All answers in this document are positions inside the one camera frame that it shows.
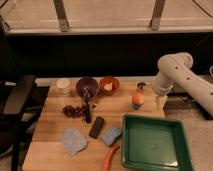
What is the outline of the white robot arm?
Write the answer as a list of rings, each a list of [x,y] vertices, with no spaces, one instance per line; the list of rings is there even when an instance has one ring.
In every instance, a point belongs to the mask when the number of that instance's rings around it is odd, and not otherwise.
[[[177,83],[213,117],[213,84],[194,74],[192,65],[193,57],[187,52],[160,57],[152,89],[158,96],[164,96]]]

